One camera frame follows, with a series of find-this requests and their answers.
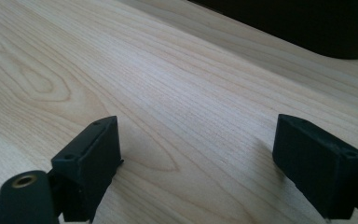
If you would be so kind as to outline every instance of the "black curved edge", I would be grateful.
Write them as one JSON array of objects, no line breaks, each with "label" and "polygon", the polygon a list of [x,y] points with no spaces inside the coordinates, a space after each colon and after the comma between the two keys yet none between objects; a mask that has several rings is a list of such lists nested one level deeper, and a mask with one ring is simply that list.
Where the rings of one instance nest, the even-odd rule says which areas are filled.
[{"label": "black curved edge", "polygon": [[358,0],[189,0],[324,56],[358,59]]}]

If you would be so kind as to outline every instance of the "table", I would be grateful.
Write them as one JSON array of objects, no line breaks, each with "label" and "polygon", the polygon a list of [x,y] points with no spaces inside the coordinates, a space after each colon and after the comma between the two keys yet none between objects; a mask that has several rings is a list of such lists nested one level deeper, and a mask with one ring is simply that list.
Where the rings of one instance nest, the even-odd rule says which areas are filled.
[{"label": "table", "polygon": [[281,113],[358,147],[358,61],[187,1],[0,0],[0,186],[117,115],[94,223],[325,223],[272,161]]}]

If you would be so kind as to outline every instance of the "wooden surface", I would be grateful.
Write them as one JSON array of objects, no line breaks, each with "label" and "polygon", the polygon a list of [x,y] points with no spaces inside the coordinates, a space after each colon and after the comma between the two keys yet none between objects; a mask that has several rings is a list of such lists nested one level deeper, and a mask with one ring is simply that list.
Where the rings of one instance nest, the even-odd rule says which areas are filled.
[{"label": "wooden surface", "polygon": [[187,1],[0,0],[0,186],[117,115],[94,223],[325,223],[273,164],[279,113],[358,147],[358,61]]}]

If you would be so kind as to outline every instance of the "wood grain pattern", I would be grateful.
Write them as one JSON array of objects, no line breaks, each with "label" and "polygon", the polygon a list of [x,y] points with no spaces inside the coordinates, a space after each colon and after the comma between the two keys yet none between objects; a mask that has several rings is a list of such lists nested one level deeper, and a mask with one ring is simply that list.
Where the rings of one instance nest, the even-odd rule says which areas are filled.
[{"label": "wood grain pattern", "polygon": [[0,0],[0,186],[117,115],[95,223],[324,223],[273,164],[279,113],[358,147],[358,61],[187,1]]}]

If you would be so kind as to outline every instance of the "black object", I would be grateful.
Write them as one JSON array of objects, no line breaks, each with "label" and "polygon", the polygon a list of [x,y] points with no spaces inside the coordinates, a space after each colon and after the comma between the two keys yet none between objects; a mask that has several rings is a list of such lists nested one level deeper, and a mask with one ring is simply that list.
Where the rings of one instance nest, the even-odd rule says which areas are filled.
[{"label": "black object", "polygon": [[311,122],[279,115],[273,160],[318,212],[349,219],[358,208],[358,149]]},{"label": "black object", "polygon": [[358,0],[189,0],[316,53],[358,59]]},{"label": "black object", "polygon": [[0,223],[92,221],[120,155],[117,117],[97,120],[52,160],[52,170],[10,178],[0,190]]}]

